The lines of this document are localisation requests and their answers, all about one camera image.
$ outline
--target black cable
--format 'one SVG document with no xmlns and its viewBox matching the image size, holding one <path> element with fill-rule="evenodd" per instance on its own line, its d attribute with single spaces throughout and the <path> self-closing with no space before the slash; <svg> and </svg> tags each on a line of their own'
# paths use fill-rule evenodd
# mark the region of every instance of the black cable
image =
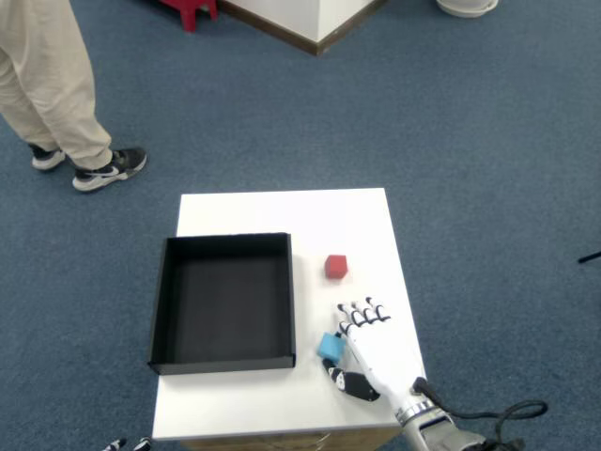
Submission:
<svg viewBox="0 0 601 451">
<path fill-rule="evenodd" d="M 457 412 L 453 409 L 449 409 L 442 403 L 442 400 L 436 394 L 436 392 L 432 389 L 432 387 L 428 384 L 427 380 L 424 378 L 417 378 L 413 383 L 413 390 L 416 393 L 421 393 L 428 397 L 436 406 L 440 407 L 447 413 L 452 416 L 456 416 L 457 418 L 462 418 L 464 420 L 475 420 L 479 418 L 497 418 L 498 421 L 495 424 L 495 435 L 496 441 L 486 441 L 480 451 L 493 451 L 493 450 L 506 450 L 506 451 L 519 451 L 524 447 L 524 441 L 521 439 L 512 440 L 509 443 L 506 443 L 502 439 L 502 428 L 503 423 L 506 420 L 527 420 L 530 418 L 536 418 L 537 416 L 544 415 L 548 411 L 548 404 L 545 401 L 540 399 L 527 399 L 525 401 L 518 402 L 513 406 L 505 409 L 503 412 L 476 412 L 476 413 L 463 413 Z M 518 413 L 519 411 L 523 411 L 524 409 L 532 409 L 537 408 L 535 410 Z"/>
</svg>

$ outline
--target white wall corner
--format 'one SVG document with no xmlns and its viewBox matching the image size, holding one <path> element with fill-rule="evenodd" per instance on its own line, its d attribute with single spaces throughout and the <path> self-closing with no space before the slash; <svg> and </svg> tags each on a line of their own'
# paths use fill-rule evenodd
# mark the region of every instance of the white wall corner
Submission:
<svg viewBox="0 0 601 451">
<path fill-rule="evenodd" d="M 322 40 L 332 31 L 376 0 L 318 0 L 317 39 Z"/>
<path fill-rule="evenodd" d="M 319 41 L 320 0 L 227 0 L 312 41 Z"/>
</svg>

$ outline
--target blue cube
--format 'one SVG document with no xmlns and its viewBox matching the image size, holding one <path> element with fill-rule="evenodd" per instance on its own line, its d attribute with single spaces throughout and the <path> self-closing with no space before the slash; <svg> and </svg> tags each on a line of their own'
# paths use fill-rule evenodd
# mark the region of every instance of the blue cube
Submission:
<svg viewBox="0 0 601 451">
<path fill-rule="evenodd" d="M 325 333 L 321 338 L 317 354 L 322 359 L 330 359 L 337 365 L 345 352 L 345 344 L 345 340 L 339 336 Z"/>
</svg>

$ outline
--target open black box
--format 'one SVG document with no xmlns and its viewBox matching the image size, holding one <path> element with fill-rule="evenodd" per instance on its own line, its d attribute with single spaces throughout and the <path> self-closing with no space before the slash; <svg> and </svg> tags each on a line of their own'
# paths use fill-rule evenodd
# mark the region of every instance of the open black box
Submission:
<svg viewBox="0 0 601 451">
<path fill-rule="evenodd" d="M 295 365 L 290 235 L 165 241 L 148 364 L 189 374 Z"/>
</svg>

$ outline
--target red cube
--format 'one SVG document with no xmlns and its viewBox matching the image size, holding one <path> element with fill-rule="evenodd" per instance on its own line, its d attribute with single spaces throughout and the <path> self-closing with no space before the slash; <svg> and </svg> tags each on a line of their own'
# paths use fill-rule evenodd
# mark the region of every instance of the red cube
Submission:
<svg viewBox="0 0 601 451">
<path fill-rule="evenodd" d="M 342 279 L 347 275 L 347 256 L 329 256 L 326 260 L 326 277 Z"/>
</svg>

